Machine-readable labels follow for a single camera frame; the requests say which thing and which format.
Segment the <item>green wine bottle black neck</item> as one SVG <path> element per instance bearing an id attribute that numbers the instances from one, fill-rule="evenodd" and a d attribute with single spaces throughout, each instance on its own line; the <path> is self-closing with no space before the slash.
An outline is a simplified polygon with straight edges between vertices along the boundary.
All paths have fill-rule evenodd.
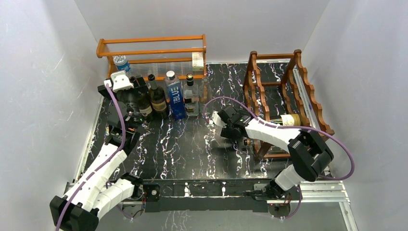
<path id="1" fill-rule="evenodd" d="M 139 111 L 141 115 L 143 116 L 143 118 L 147 122 L 152 121 L 153 120 L 153 109 L 151 107 L 150 99 L 147 93 L 138 90 L 136 94 L 136 103 L 139 106 Z"/>

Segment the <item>gold foil wine bottle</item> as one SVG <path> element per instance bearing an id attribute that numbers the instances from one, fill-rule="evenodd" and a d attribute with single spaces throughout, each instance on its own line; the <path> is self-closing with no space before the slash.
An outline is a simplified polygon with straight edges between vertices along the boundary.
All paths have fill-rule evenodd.
<path id="1" fill-rule="evenodd" d="M 300 126 L 301 118 L 298 114 L 275 115 L 270 118 L 270 122 L 281 126 Z"/>

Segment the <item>green wine bottle silver cap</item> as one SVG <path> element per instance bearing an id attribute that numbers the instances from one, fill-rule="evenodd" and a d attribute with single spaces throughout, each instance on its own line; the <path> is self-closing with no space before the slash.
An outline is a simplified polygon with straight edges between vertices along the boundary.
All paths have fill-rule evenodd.
<path id="1" fill-rule="evenodd" d="M 167 106 L 164 89 L 157 85 L 155 75 L 149 74 L 148 81 L 150 83 L 149 98 L 153 110 L 155 110 L 162 119 L 168 119 L 169 108 Z"/>

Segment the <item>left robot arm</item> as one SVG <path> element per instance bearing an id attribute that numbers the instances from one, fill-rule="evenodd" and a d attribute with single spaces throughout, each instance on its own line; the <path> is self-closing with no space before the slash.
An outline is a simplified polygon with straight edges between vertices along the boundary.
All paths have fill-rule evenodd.
<path id="1" fill-rule="evenodd" d="M 136 103 L 136 97 L 147 90 L 141 76 L 120 74 L 99 87 L 115 106 L 114 121 L 109 125 L 101 150 L 80 179 L 62 197 L 50 202 L 51 216 L 58 231 L 94 231 L 100 219 L 127 199 L 143 201 L 147 193 L 140 177 L 123 174 L 115 182 L 109 178 L 135 148 L 140 133 L 137 122 L 122 109 Z"/>

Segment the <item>clear square liquor bottle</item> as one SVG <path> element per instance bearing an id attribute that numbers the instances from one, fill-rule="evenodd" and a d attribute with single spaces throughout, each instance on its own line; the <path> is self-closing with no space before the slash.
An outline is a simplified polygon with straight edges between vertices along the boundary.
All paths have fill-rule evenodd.
<path id="1" fill-rule="evenodd" d="M 192 73 L 186 75 L 186 84 L 183 86 L 183 99 L 187 116 L 198 116 L 198 85 L 194 82 Z"/>

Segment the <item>blue clear glass bottle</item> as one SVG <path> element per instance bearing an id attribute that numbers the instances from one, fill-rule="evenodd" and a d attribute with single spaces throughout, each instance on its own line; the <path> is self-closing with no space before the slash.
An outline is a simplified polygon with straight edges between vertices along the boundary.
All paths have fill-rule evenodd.
<path id="1" fill-rule="evenodd" d="M 175 120 L 183 119 L 185 115 L 185 106 L 182 95 L 182 86 L 179 77 L 174 71 L 167 71 L 166 77 L 164 79 L 168 97 L 170 109 L 172 110 L 172 115 Z"/>

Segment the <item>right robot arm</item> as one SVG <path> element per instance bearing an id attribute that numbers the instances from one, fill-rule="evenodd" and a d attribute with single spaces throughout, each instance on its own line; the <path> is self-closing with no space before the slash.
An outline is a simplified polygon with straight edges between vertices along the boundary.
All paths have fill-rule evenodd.
<path id="1" fill-rule="evenodd" d="M 277 146 L 289 153 L 292 164 L 276 175 L 262 189 L 246 192 L 252 197 L 284 199 L 293 186 L 314 182 L 334 159 L 318 132 L 311 129 L 282 128 L 231 105 L 212 113 L 213 122 L 228 139 L 245 137 Z"/>

